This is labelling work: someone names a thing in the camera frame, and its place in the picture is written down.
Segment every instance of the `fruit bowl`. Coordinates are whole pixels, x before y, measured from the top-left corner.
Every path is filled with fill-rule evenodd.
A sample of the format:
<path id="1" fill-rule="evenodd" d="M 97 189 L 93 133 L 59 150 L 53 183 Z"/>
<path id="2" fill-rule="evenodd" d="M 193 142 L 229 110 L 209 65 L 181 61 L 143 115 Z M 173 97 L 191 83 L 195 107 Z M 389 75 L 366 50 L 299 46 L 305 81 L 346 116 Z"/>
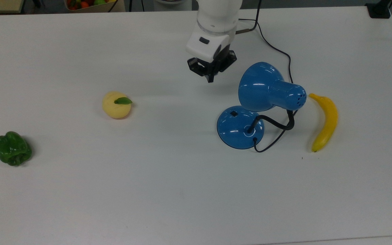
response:
<path id="1" fill-rule="evenodd" d="M 108 12 L 118 0 L 63 0 L 70 13 Z"/>

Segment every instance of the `green bell pepper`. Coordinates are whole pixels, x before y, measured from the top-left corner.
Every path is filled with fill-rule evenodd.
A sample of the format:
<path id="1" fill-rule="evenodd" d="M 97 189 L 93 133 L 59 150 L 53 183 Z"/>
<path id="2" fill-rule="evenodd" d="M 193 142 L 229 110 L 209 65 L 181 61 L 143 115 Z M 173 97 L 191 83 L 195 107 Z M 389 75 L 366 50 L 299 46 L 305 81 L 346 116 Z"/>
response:
<path id="1" fill-rule="evenodd" d="M 10 166 L 19 166 L 27 161 L 33 152 L 30 145 L 17 133 L 7 132 L 0 136 L 0 160 Z"/>

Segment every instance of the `lamp shade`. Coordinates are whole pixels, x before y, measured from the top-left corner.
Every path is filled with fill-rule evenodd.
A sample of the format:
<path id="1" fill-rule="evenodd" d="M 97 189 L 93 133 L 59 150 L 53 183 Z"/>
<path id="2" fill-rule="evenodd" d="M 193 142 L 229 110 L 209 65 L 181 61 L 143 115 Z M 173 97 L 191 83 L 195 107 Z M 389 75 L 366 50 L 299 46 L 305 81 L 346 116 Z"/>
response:
<path id="1" fill-rule="evenodd" d="M 254 112 L 266 111 L 274 106 L 295 111 L 305 104 L 306 97 L 304 88 L 285 82 L 279 71 L 266 62 L 250 66 L 238 86 L 241 105 Z"/>

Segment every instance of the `floor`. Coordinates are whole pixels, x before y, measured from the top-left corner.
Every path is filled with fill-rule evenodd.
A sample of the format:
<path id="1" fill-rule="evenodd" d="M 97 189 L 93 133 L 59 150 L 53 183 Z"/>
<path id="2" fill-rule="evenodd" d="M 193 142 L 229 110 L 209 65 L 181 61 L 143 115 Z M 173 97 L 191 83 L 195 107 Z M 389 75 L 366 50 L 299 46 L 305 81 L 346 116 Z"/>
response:
<path id="1" fill-rule="evenodd" d="M 36 8 L 32 0 L 25 0 L 25 14 L 57 14 L 68 13 L 64 0 L 40 0 L 42 6 Z M 132 11 L 154 11 L 155 0 L 133 0 Z M 197 8 L 196 0 L 193 1 L 193 10 Z M 378 0 L 264 0 L 262 8 L 289 8 L 289 7 L 327 7 L 327 6 L 364 6 L 365 3 L 377 3 Z M 243 0 L 242 8 L 256 8 L 258 0 Z M 119 0 L 112 12 L 124 12 L 129 9 L 129 0 Z"/>

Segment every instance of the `power cord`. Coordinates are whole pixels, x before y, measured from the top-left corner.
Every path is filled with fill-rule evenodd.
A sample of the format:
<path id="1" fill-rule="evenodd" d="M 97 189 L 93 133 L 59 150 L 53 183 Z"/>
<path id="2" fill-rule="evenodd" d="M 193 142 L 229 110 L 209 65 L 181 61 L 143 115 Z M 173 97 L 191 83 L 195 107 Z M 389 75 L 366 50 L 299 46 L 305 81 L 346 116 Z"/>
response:
<path id="1" fill-rule="evenodd" d="M 280 53 L 282 53 L 282 54 L 284 54 L 285 56 L 288 57 L 288 76 L 290 77 L 290 82 L 291 82 L 291 83 L 294 83 L 294 82 L 293 82 L 293 77 L 291 76 L 291 56 L 290 56 L 289 54 L 287 54 L 286 52 L 284 52 L 284 51 L 282 51 L 282 50 L 280 50 L 280 49 L 278 49 L 278 48 L 275 48 L 273 45 L 271 45 L 271 44 L 266 40 L 266 38 L 264 37 L 263 31 L 261 30 L 261 26 L 260 26 L 260 24 L 258 23 L 258 17 L 259 17 L 260 8 L 261 8 L 261 1 L 262 1 L 262 0 L 260 0 L 260 1 L 258 2 L 257 15 L 256 15 L 256 17 L 255 17 L 255 20 L 252 20 L 252 19 L 239 19 L 239 20 L 246 20 L 246 21 L 254 21 L 254 22 L 255 22 L 255 25 L 253 26 L 253 28 L 252 28 L 252 29 L 243 29 L 243 30 L 239 30 L 239 31 L 236 31 L 235 34 L 241 34 L 241 33 L 246 33 L 246 32 L 249 32 L 249 31 L 253 31 L 253 30 L 255 30 L 255 28 L 258 26 L 258 29 L 260 30 L 261 37 L 263 38 L 264 42 L 265 42 L 267 45 L 269 45 L 271 48 L 273 48 L 274 50 L 276 50 L 276 51 L 278 51 L 278 52 L 280 52 Z M 290 121 L 288 122 L 288 124 L 287 124 L 286 126 L 284 126 L 284 127 L 285 127 L 284 129 L 283 129 L 282 127 L 279 127 L 279 128 L 282 129 L 282 132 L 281 132 L 281 133 L 279 134 L 279 136 L 278 136 L 271 144 L 269 144 L 269 146 L 267 146 L 265 149 L 263 149 L 263 150 L 258 150 L 258 149 L 257 149 L 257 138 L 253 138 L 253 141 L 254 141 L 254 149 L 255 149 L 255 151 L 256 151 L 256 152 L 265 152 L 265 151 L 268 150 L 270 147 L 272 147 L 272 146 L 282 137 L 282 135 L 285 133 L 286 130 L 290 130 L 290 129 L 294 126 L 294 115 L 296 115 L 296 113 L 297 113 L 297 110 L 296 110 L 295 112 L 292 112 L 292 111 L 288 111 L 288 110 L 287 110 L 287 114 L 288 114 L 289 118 L 291 117 L 291 118 L 290 118 Z M 264 116 L 264 118 L 261 118 L 261 119 L 265 119 L 266 121 L 270 122 L 271 124 L 274 124 L 275 126 L 280 125 L 277 121 L 274 121 L 272 118 L 269 118 L 269 120 L 267 120 L 267 118 L 269 118 L 269 117 Z"/>
<path id="2" fill-rule="evenodd" d="M 142 9 L 143 12 L 145 12 L 145 5 L 143 4 L 143 0 L 140 0 L 142 2 Z M 132 12 L 132 0 L 129 0 L 129 11 L 128 12 Z"/>

